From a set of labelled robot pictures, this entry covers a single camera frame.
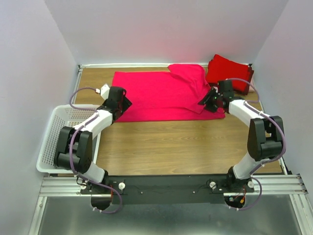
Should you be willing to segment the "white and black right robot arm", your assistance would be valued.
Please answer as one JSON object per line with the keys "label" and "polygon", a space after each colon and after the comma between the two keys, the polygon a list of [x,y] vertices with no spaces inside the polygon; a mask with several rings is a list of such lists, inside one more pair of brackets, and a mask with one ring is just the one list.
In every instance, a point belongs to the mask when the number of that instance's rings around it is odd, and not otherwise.
{"label": "white and black right robot arm", "polygon": [[223,109],[249,127],[247,153],[226,175],[225,187],[235,192],[264,165],[279,160],[286,152],[283,120],[257,110],[233,90],[234,79],[222,80],[198,103],[211,112]]}

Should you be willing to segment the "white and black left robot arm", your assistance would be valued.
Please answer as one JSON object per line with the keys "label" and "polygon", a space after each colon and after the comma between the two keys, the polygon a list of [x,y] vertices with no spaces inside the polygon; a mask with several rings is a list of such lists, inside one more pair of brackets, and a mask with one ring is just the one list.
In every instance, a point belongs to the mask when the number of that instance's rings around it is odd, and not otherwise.
{"label": "white and black left robot arm", "polygon": [[73,127],[63,127],[60,130],[54,165],[71,170],[84,181],[89,181],[97,193],[109,189],[108,172],[98,167],[92,160],[93,140],[105,128],[116,122],[132,106],[126,97],[126,89],[103,85],[100,89],[91,88],[100,95],[104,102],[100,106],[79,107],[72,102],[69,105],[74,110],[91,111],[92,115]]}

